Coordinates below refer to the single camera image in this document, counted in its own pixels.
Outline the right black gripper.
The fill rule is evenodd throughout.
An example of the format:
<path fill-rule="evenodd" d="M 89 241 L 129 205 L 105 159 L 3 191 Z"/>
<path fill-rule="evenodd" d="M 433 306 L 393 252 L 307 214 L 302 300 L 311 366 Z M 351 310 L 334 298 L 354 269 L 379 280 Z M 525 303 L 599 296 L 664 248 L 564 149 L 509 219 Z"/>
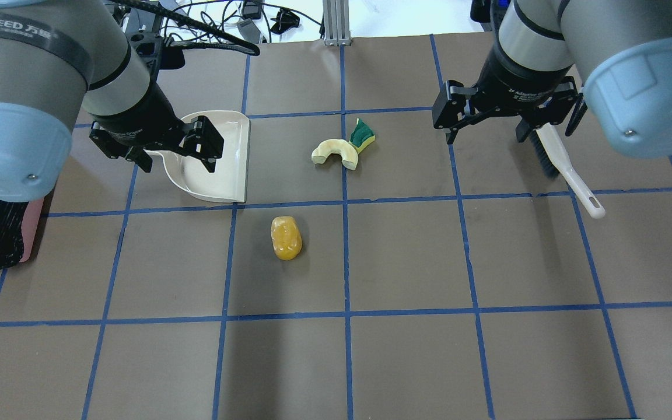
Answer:
<path fill-rule="evenodd" d="M 565 128 L 565 136 L 572 136 L 589 107 L 583 93 L 575 101 L 570 70 L 570 66 L 554 71 L 526 68 L 494 46 L 474 87 L 457 80 L 442 83 L 432 104 L 433 128 L 443 131 L 446 143 L 452 145 L 462 128 L 486 118 L 522 116 L 532 123 L 561 123 L 574 105 Z"/>

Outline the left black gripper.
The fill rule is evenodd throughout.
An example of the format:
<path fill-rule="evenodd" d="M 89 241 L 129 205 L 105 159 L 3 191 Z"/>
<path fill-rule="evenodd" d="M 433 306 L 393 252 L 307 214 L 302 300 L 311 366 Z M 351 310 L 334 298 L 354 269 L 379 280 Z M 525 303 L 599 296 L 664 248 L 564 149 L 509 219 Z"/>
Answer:
<path fill-rule="evenodd" d="M 149 88 L 127 111 L 94 117 L 90 140 L 109 159 L 125 159 L 144 173 L 152 171 L 149 150 L 197 159 L 208 173 L 214 173 L 225 144 L 207 116 L 194 117 L 186 124 L 176 117 L 159 87 Z"/>

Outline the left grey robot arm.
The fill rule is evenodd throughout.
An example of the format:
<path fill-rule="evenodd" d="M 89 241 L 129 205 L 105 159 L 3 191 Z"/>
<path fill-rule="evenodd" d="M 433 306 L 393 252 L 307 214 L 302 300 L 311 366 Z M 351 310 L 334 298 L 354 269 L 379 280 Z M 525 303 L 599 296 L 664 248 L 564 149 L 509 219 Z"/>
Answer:
<path fill-rule="evenodd" d="M 224 140 L 207 117 L 186 123 L 101 1 L 0 1 L 0 200 L 55 186 L 84 110 L 108 157 L 150 171 L 147 151 L 213 172 Z"/>

